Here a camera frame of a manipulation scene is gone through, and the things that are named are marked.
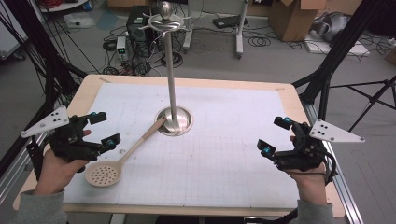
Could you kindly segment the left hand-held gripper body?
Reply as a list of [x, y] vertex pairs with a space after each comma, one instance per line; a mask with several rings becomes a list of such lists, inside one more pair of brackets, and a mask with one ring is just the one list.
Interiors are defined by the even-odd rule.
[[102, 145], [83, 140], [85, 126], [89, 123], [88, 115], [69, 117], [66, 106], [61, 105], [29, 129], [22, 131], [21, 137], [52, 131], [49, 144], [57, 157], [96, 161], [101, 154]]

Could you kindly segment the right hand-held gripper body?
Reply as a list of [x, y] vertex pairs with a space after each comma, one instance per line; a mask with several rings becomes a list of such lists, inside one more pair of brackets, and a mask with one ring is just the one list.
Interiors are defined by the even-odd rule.
[[338, 128], [322, 119], [317, 119], [312, 126], [306, 122], [292, 121], [289, 130], [294, 133], [295, 139], [292, 141], [294, 149], [275, 152], [276, 167], [281, 171], [298, 169], [304, 172], [324, 163], [325, 167], [329, 168], [325, 177], [326, 184], [332, 182], [336, 175], [336, 161], [324, 143], [365, 142], [363, 137]]

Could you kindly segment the beige slotted spoon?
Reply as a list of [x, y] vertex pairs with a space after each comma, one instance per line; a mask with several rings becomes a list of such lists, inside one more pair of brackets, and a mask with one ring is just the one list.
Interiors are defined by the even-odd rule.
[[124, 163], [165, 122], [166, 117], [160, 117], [119, 160], [99, 161], [90, 165], [85, 171], [86, 181], [96, 187], [109, 187], [116, 184], [122, 176]]

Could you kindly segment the steel utensil stand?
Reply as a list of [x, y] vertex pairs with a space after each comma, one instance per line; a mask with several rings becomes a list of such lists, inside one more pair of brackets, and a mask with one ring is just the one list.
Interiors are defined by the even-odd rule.
[[150, 28], [159, 32], [164, 43], [170, 105], [157, 114], [156, 120], [163, 120], [163, 125], [159, 128], [160, 133], [167, 136], [180, 136], [187, 133], [193, 124], [190, 110], [177, 105], [174, 78], [172, 33], [185, 28], [184, 20], [172, 12], [171, 4], [166, 1], [160, 3], [158, 10], [159, 13], [156, 15], [146, 15], [148, 24], [143, 27], [143, 30]]

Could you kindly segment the person's right hand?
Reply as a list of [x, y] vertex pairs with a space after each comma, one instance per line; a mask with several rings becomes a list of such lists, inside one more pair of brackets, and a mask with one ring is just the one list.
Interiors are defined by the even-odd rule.
[[296, 182], [300, 199], [318, 205], [327, 204], [325, 172], [323, 163], [304, 172], [298, 169], [285, 171]]

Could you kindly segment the person's left hand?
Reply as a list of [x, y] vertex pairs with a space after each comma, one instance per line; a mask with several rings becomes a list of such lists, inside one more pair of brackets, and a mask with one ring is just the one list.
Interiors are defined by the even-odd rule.
[[34, 195], [51, 195], [61, 192], [72, 180], [79, 169], [89, 161], [67, 161], [56, 157], [50, 148], [44, 154], [42, 171], [34, 189]]

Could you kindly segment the white grid mat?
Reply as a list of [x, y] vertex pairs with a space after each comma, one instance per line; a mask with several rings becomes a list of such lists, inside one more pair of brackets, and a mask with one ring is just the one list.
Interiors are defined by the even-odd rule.
[[277, 91], [178, 87], [177, 103], [190, 110], [191, 129], [181, 136], [155, 133], [138, 149], [133, 144], [169, 105], [163, 85], [105, 83], [91, 110], [106, 112], [91, 126], [88, 141], [117, 133], [116, 149], [127, 155], [120, 181], [97, 188], [76, 175], [65, 190], [68, 203], [176, 205], [239, 208], [295, 208], [294, 181], [261, 156], [264, 140], [279, 150], [292, 147], [287, 130], [274, 119], [285, 114]]

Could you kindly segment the thin black tripod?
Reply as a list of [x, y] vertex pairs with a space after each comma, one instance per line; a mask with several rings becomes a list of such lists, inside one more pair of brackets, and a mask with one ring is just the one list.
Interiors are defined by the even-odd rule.
[[[361, 90], [358, 90], [358, 87], [360, 87], [360, 86], [371, 86], [371, 85], [381, 85], [381, 88], [372, 95], [370, 95], [366, 92], [363, 92]], [[356, 92], [357, 94], [365, 97], [368, 100], [368, 105], [363, 109], [361, 114], [358, 116], [358, 118], [354, 121], [354, 123], [348, 129], [350, 132], [356, 128], [356, 126], [362, 121], [362, 119], [367, 115], [369, 110], [375, 104], [380, 104], [382, 106], [385, 106], [387, 108], [390, 108], [390, 109], [396, 111], [396, 75], [391, 79], [384, 79], [384, 80], [380, 80], [380, 81], [371, 81], [371, 82], [362, 82], [362, 83], [331, 86], [331, 89], [337, 89], [337, 88], [350, 89], [350, 90]], [[391, 95], [392, 95], [392, 99], [393, 99], [392, 105], [381, 100], [382, 95], [387, 90], [391, 90]]]

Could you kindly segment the black computer tower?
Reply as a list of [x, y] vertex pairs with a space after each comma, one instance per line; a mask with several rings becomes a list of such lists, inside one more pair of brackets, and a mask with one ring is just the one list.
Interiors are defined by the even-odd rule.
[[134, 54], [139, 57], [150, 55], [149, 47], [154, 40], [152, 29], [145, 29], [148, 24], [149, 6], [132, 6], [126, 27], [133, 46]]

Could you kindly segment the white stand leg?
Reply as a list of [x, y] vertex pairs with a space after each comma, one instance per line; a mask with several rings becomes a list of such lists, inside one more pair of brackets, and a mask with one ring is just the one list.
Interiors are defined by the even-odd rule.
[[236, 52], [236, 57], [238, 59], [241, 59], [244, 53], [243, 28], [244, 28], [247, 12], [248, 12], [248, 0], [243, 0], [243, 6], [241, 13], [238, 16], [239, 21], [236, 27], [236, 35], [235, 35], [235, 52]]
[[193, 32], [193, 25], [192, 25], [192, 1], [188, 0], [188, 16], [185, 19], [185, 25], [187, 27], [187, 31], [185, 33], [184, 42], [183, 42], [183, 52], [187, 53], [191, 46], [191, 38]]

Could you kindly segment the clear plastic bag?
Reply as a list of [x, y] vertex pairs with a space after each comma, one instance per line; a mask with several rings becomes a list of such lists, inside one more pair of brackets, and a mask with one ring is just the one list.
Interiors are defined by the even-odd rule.
[[64, 15], [64, 22], [68, 28], [87, 29], [95, 25], [93, 18], [87, 12]]

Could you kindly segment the large cardboard box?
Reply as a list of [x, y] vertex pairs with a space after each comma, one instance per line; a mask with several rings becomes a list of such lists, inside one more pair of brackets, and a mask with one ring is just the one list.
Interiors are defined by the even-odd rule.
[[273, 0], [268, 23], [280, 40], [302, 41], [325, 7], [326, 0]]

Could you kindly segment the grey bag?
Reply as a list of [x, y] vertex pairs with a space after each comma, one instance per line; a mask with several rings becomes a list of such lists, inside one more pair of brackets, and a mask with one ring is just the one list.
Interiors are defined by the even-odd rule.
[[350, 17], [342, 12], [324, 12], [314, 19], [310, 30], [325, 41], [332, 42], [346, 28], [349, 21]]

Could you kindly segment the flat black device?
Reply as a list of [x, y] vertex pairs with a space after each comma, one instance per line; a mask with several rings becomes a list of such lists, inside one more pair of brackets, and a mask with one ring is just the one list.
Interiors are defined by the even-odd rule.
[[230, 16], [230, 17], [214, 19], [213, 23], [218, 29], [225, 29], [231, 27], [239, 27], [240, 21], [241, 21], [240, 16]]

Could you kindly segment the white cabinet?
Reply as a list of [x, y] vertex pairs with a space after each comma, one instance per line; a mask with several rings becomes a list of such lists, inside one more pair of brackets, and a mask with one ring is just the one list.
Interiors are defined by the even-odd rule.
[[15, 32], [23, 41], [27, 39], [26, 33], [20, 27], [4, 0], [0, 0], [0, 61], [6, 60], [20, 46], [20, 42], [10, 30]]

